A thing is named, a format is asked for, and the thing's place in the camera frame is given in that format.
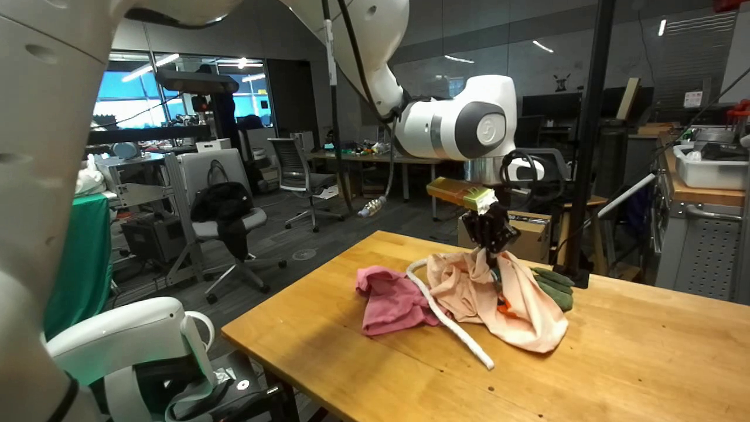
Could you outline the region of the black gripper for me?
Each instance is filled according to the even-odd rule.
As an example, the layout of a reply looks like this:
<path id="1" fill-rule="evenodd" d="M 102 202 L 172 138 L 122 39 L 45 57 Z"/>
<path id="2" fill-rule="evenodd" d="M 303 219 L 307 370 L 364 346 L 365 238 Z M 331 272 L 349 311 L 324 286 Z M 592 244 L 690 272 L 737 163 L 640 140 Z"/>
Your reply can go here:
<path id="1" fill-rule="evenodd" d="M 499 251 L 518 238 L 518 230 L 508 222 L 502 204 L 492 204 L 486 213 L 470 215 L 470 233 L 478 249 L 487 249 L 487 266 L 494 284 L 502 284 Z"/>

